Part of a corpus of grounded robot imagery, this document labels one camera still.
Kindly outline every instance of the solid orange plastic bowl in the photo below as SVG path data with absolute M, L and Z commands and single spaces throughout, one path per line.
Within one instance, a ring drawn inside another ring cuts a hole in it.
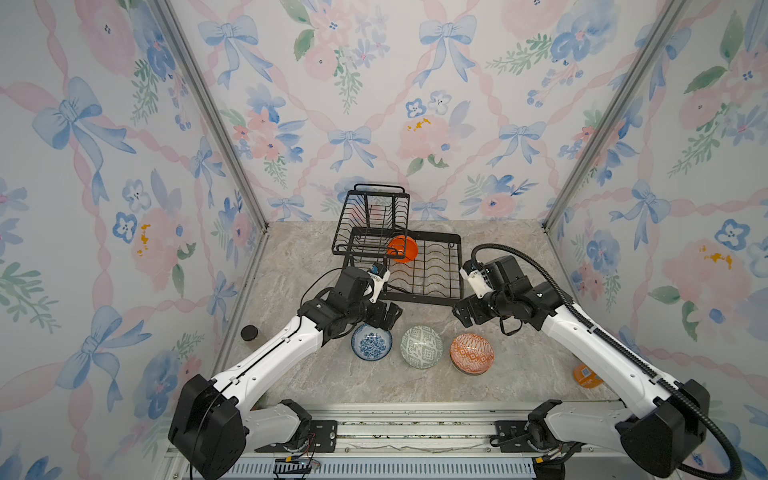
M 398 235 L 391 239 L 389 241 L 389 248 L 394 250 L 393 253 L 397 253 L 398 255 L 403 255 L 403 252 L 405 252 L 406 258 L 392 259 L 397 263 L 412 262 L 419 255 L 419 245 L 416 244 L 416 240 L 413 240 L 411 237 L 406 237 L 405 235 Z

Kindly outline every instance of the black wire dish rack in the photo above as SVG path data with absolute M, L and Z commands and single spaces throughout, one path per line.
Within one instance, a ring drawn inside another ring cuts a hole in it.
M 332 251 L 344 266 L 367 270 L 375 262 L 389 269 L 389 282 L 379 298 L 453 306 L 464 297 L 462 238 L 455 233 L 408 230 L 410 195 L 402 187 L 356 184 L 347 192 Z M 389 246 L 395 237 L 411 237 L 419 247 L 414 260 L 404 249 Z

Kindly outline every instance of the marble countertop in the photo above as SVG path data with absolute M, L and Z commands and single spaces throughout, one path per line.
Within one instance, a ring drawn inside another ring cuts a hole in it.
M 293 222 L 270 225 L 270 238 L 257 271 L 240 327 L 253 324 L 259 338 L 245 343 L 239 335 L 225 364 L 230 366 L 250 355 L 295 315 L 302 294 L 327 270 L 341 266 L 343 257 L 331 254 L 335 222 Z M 503 243 L 526 252 L 543 265 L 564 288 L 568 282 L 549 247 L 538 222 L 446 221 L 410 222 L 411 230 L 458 233 L 462 236 L 462 258 L 468 259 L 479 243 Z M 480 260 L 500 256 L 483 252 Z M 536 285 L 543 278 L 524 262 L 521 267 Z M 310 294 L 336 282 L 330 274 Z M 465 296 L 471 290 L 465 286 Z M 498 321 L 465 329 L 450 307 L 399 303 L 404 312 L 392 329 L 394 345 L 387 357 L 367 362 L 352 351 L 350 337 L 331 341 L 299 362 L 279 379 L 260 403 L 271 405 L 282 399 L 304 404 L 359 402 L 540 402 L 546 399 L 615 400 L 607 386 L 584 389 L 573 378 L 580 361 L 564 347 L 530 326 L 514 336 L 504 336 Z M 508 320 L 508 328 L 516 321 Z M 444 351 L 438 364 L 419 370 L 400 354 L 400 339 L 414 325 L 435 329 Z M 469 376 L 451 363 L 449 346 L 458 335 L 472 332 L 493 346 L 495 362 L 487 373 Z

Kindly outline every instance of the black wire basket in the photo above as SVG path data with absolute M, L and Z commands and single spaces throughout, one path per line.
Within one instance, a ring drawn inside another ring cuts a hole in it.
M 405 258 L 404 248 L 394 249 L 389 243 L 399 235 L 408 235 L 409 208 L 410 195 L 403 187 L 355 184 L 346 194 L 331 251 L 359 258 Z
M 461 236 L 416 230 L 408 232 L 408 236 L 419 246 L 419 254 L 408 263 L 347 255 L 344 266 L 367 270 L 375 261 L 383 262 L 389 269 L 389 282 L 379 295 L 382 300 L 453 306 L 464 298 L 464 282 L 458 273 L 462 265 Z

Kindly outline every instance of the floral wallpaper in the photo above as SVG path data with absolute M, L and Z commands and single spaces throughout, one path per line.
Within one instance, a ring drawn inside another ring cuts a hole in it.
M 587 312 L 706 384 L 768 478 L 768 2 L 693 2 L 635 94 L 552 240 Z M 688 462 L 727 467 L 711 435 Z
M 152 478 L 259 228 L 141 0 L 0 38 L 0 479 Z
M 336 220 L 358 181 L 415 219 L 543 219 L 664 7 L 171 3 L 272 221 Z

